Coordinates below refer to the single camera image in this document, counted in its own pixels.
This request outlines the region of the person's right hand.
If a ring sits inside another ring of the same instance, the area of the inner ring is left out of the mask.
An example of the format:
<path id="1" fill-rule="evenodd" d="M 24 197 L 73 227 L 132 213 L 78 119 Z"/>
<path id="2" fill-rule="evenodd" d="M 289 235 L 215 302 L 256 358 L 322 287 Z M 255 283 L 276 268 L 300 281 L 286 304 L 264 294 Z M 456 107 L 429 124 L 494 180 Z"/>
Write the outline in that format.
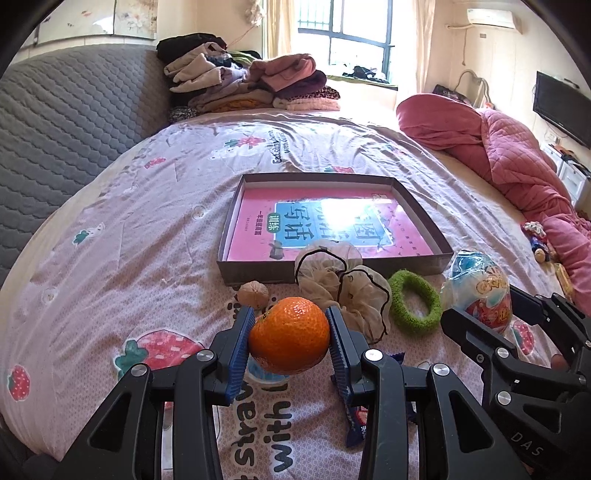
<path id="1" fill-rule="evenodd" d="M 551 368 L 564 372 L 569 369 L 569 364 L 561 354 L 555 354 L 551 358 Z"/>

